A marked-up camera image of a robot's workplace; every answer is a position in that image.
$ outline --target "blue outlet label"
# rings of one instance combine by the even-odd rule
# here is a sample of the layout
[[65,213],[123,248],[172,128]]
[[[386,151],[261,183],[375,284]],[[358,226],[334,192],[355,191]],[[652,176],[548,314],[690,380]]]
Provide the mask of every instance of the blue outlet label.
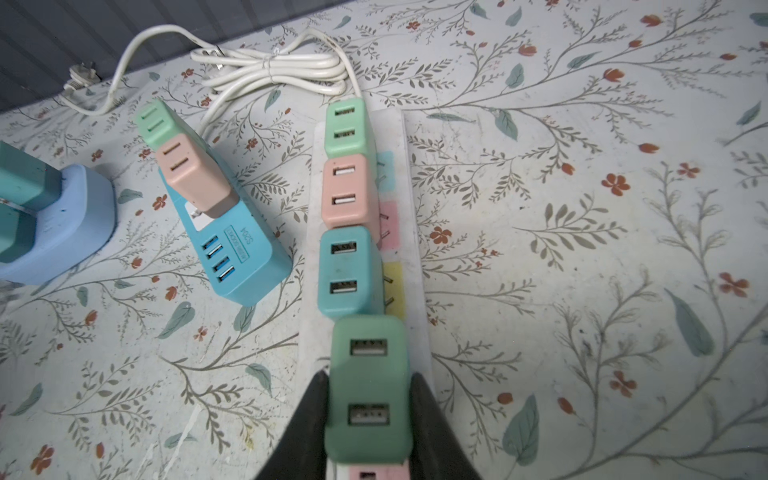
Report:
[[241,242],[240,238],[237,236],[237,232],[235,232],[235,229],[233,229],[232,227],[225,228],[224,235],[227,235],[227,238],[230,239],[230,243],[232,244],[232,249],[235,250],[235,253],[237,254],[237,258],[240,259],[240,262],[243,263],[246,260],[248,260],[248,252],[245,250],[245,247],[243,246],[243,242]]
[[378,161],[376,187],[379,192],[391,192],[395,190],[395,154],[391,151],[383,151],[376,154]]

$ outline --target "teal usb charger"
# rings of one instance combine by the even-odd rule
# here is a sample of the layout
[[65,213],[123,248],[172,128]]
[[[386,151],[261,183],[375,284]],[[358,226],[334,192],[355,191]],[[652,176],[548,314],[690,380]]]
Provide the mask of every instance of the teal usb charger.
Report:
[[337,320],[331,340],[328,458],[402,464],[413,447],[410,383],[408,336],[399,318],[351,315]]
[[0,141],[0,198],[40,211],[61,196],[61,172]]
[[328,105],[326,111],[326,154],[329,159],[363,154],[376,172],[376,141],[362,98],[350,98]]
[[10,263],[35,243],[35,218],[0,204],[0,263]]
[[335,228],[320,237],[317,307],[323,315],[384,313],[384,277],[379,249],[362,226]]

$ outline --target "pink outlet label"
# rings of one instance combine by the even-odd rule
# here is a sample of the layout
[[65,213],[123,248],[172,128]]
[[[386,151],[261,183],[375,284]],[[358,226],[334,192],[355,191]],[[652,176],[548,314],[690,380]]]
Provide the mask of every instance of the pink outlet label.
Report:
[[381,202],[382,239],[379,241],[379,250],[397,250],[400,248],[400,220],[397,216],[397,202]]

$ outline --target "floral tablecloth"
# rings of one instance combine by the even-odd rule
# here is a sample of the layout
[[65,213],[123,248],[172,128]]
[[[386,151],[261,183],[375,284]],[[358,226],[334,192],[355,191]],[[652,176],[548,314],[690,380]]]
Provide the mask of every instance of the floral tablecloth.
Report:
[[[306,26],[343,44],[372,109],[406,112],[437,396],[484,478],[766,477],[764,2],[353,2],[228,45]],[[162,98],[197,124],[204,74],[130,74],[101,118],[57,98],[0,116],[3,140],[118,196],[99,253],[2,287],[0,478],[252,478],[280,437],[332,99],[273,86],[208,134],[293,255],[241,309],[132,121]]]

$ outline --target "pink usb charger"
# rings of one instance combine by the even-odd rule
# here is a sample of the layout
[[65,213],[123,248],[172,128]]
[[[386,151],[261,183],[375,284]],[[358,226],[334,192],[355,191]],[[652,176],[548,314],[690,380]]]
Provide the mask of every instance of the pink usb charger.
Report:
[[328,160],[323,167],[323,205],[320,213],[328,228],[363,225],[378,242],[379,192],[366,157],[349,155]]
[[168,185],[208,217],[221,217],[240,201],[216,161],[186,134],[171,138],[155,157]]

